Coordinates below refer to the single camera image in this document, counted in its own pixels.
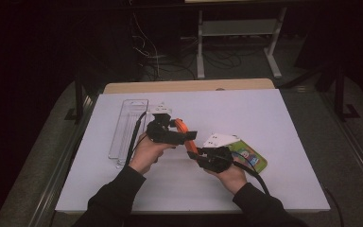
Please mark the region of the green phone case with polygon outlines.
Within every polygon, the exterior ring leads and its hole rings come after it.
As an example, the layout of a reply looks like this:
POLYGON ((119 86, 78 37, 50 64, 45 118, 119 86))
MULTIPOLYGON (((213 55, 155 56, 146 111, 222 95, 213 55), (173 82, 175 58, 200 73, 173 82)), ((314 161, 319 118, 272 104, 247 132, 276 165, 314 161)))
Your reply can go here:
POLYGON ((228 148, 233 157, 236 157, 240 163, 257 173, 260 173, 268 166, 268 161, 242 140, 228 145, 228 148))

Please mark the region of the orange phone case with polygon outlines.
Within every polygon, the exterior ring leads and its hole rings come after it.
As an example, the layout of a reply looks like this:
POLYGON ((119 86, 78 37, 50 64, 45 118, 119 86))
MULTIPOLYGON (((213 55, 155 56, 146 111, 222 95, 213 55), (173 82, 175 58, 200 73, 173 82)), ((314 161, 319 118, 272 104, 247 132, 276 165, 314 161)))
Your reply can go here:
POLYGON ((197 137, 196 131, 190 131, 188 130, 187 126, 184 124, 184 122, 177 118, 175 120, 175 126, 179 133, 183 135, 183 143, 188 151, 191 151, 195 154, 198 154, 197 146, 195 145, 194 140, 197 137))

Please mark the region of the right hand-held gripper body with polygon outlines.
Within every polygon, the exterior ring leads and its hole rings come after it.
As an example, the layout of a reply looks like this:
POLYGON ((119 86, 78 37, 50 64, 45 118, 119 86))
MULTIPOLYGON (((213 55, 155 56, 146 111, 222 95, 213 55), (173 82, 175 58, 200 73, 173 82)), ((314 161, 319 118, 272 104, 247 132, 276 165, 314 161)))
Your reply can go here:
POLYGON ((215 173, 227 170, 233 163, 233 156, 228 145, 238 141, 239 138, 235 135, 211 134, 203 144, 203 148, 208 148, 208 153, 199 154, 199 166, 215 173))

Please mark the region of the person's right hand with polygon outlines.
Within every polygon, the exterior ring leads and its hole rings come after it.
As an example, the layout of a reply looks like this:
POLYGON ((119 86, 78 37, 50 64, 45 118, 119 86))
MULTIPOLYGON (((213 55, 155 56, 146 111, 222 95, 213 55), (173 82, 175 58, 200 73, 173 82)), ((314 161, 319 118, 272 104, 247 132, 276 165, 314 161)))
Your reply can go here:
POLYGON ((245 173, 235 165, 231 165, 227 170, 221 173, 215 173, 211 170, 207 170, 207 173, 218 178, 222 185, 233 195, 247 183, 245 173))

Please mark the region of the clear plastic tray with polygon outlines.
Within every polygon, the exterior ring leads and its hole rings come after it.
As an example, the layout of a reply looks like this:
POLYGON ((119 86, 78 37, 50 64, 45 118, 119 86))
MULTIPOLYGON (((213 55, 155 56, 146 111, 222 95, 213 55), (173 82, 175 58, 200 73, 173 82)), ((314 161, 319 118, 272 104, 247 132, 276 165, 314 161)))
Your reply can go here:
POLYGON ((117 168, 123 167, 130 159, 136 138, 145 127, 147 107, 147 99, 126 99, 122 103, 109 151, 109 158, 117 168))

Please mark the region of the white metal desk frame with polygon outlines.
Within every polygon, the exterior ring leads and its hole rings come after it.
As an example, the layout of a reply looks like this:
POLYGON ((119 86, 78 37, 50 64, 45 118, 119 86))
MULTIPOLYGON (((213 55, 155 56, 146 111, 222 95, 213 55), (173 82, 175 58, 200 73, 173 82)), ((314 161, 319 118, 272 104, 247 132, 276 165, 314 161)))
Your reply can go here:
POLYGON ((279 66, 273 56, 274 49, 284 23, 286 8, 281 8, 276 19, 249 19, 249 20, 223 20, 206 21, 203 19, 203 12, 199 12, 198 18, 198 54, 197 73, 198 79, 205 78, 202 40, 204 37, 218 36, 244 36, 244 35, 270 35, 271 40, 264 53, 269 68, 276 79, 282 77, 279 66))

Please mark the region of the black metal stand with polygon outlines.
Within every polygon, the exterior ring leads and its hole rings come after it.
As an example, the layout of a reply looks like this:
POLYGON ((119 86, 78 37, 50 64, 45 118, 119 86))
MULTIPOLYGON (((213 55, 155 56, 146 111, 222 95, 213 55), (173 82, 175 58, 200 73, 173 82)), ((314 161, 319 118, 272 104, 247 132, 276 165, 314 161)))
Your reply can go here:
POLYGON ((69 109, 65 116, 65 120, 74 120, 77 125, 83 116, 83 106, 84 106, 84 91, 83 85, 81 82, 81 74, 80 71, 77 70, 75 74, 75 107, 69 109))
POLYGON ((334 111, 341 122, 345 122, 349 118, 359 118, 360 115, 352 104, 344 103, 344 87, 345 74, 342 65, 337 67, 335 80, 335 100, 334 111))

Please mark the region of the white table board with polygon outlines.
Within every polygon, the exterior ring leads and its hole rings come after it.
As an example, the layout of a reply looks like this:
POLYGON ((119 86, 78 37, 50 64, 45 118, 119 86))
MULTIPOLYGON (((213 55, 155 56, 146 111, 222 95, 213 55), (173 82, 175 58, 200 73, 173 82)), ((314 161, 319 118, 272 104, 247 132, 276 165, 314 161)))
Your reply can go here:
MULTIPOLYGON (((280 92, 231 90, 134 93, 134 99, 163 103, 196 131, 202 145, 213 133, 236 135, 268 162, 261 172, 271 196, 289 212, 327 211, 330 206, 305 154, 280 92)), ((108 154, 126 94, 102 95, 80 143, 56 209, 78 213, 118 173, 108 154)), ((146 175, 133 211, 137 214, 236 213, 232 194, 191 160, 184 147, 167 150, 146 175)))

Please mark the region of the person's left hand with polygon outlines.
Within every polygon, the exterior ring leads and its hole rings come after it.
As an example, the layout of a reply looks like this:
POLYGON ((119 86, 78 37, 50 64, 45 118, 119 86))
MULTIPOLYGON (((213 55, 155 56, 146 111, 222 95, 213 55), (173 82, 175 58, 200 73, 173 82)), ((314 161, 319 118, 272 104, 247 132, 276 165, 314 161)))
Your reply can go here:
POLYGON ((175 147, 176 145, 155 143, 145 133, 143 133, 139 137, 139 144, 134 151, 134 155, 129 163, 129 166, 138 173, 144 175, 164 154, 166 149, 175 147))

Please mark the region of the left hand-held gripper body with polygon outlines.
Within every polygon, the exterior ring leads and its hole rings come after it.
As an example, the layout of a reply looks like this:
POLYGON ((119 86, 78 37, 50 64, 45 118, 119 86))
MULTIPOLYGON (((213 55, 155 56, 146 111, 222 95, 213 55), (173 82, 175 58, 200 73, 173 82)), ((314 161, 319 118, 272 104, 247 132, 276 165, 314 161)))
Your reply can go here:
POLYGON ((150 107, 147 111, 154 119, 147 124, 146 133, 155 143, 164 143, 171 145, 182 145, 183 135, 177 131, 172 131, 169 123, 172 119, 170 114, 172 110, 163 103, 150 107))

